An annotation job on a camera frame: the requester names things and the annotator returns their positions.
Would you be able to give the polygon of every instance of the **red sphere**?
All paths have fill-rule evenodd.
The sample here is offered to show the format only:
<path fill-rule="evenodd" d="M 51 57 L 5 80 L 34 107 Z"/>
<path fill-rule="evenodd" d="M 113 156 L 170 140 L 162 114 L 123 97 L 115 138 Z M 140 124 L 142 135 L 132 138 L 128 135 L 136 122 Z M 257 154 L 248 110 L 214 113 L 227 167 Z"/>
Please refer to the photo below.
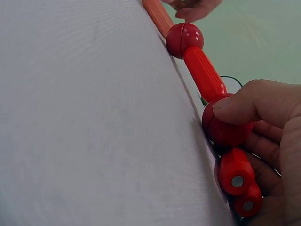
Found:
<path fill-rule="evenodd" d="M 178 59 L 183 59 L 185 51 L 190 47 L 203 48 L 202 32 L 193 24 L 179 23 L 169 29 L 166 36 L 168 52 Z"/>
<path fill-rule="evenodd" d="M 223 94 L 210 102 L 203 112 L 202 124 L 206 136 L 216 145 L 236 147 L 244 142 L 252 132 L 253 123 L 248 125 L 234 125 L 225 123 L 215 117 L 212 106 L 217 101 L 230 97 L 232 94 Z"/>

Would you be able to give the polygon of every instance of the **person's hand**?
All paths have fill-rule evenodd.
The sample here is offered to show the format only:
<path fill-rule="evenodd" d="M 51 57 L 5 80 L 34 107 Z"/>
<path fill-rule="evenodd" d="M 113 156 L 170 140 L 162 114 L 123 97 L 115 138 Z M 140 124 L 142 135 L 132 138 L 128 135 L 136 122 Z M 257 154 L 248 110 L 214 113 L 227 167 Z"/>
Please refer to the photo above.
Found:
<path fill-rule="evenodd" d="M 213 112 L 227 123 L 255 122 L 243 147 L 264 199 L 259 214 L 242 224 L 301 226 L 301 85 L 254 80 Z"/>
<path fill-rule="evenodd" d="M 187 23 L 193 23 L 206 17 L 214 10 L 222 0 L 161 0 L 170 4 L 177 12 L 176 18 L 185 19 Z"/>

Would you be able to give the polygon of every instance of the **white fabric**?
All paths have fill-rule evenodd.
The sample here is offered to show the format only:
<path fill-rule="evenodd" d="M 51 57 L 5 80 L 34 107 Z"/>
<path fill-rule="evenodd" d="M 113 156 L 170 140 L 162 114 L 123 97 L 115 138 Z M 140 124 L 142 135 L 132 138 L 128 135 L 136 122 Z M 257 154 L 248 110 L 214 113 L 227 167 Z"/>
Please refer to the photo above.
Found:
<path fill-rule="evenodd" d="M 1 226 L 232 225 L 195 118 L 138 0 L 0 1 Z"/>

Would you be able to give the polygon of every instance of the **red plastic rod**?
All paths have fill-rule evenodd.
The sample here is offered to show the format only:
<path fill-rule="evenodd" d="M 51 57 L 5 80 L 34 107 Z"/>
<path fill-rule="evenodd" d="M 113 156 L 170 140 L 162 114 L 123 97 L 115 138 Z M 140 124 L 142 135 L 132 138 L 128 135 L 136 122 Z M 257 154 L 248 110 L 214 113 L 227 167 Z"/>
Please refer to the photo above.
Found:
<path fill-rule="evenodd" d="M 241 195 L 249 189 L 255 174 L 243 150 L 232 148 L 222 155 L 218 180 L 222 189 L 231 195 Z"/>
<path fill-rule="evenodd" d="M 234 210 L 242 217 L 252 217 L 257 214 L 262 206 L 262 194 L 254 181 L 242 196 L 234 198 Z"/>
<path fill-rule="evenodd" d="M 184 61 L 204 100 L 210 102 L 227 93 L 225 84 L 202 49 L 190 47 L 184 54 Z"/>

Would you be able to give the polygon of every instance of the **orange handle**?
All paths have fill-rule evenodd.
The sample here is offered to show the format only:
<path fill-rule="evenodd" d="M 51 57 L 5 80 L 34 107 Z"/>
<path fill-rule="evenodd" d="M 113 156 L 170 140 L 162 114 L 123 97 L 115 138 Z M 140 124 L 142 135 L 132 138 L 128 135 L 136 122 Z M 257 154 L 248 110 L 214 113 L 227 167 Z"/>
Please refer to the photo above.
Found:
<path fill-rule="evenodd" d="M 161 35 L 166 38 L 169 29 L 174 25 L 160 0 L 142 0 L 142 5 L 150 15 Z"/>
<path fill-rule="evenodd" d="M 210 102 L 227 93 L 225 84 L 202 49 L 190 47 L 184 54 L 184 61 L 204 100 Z"/>

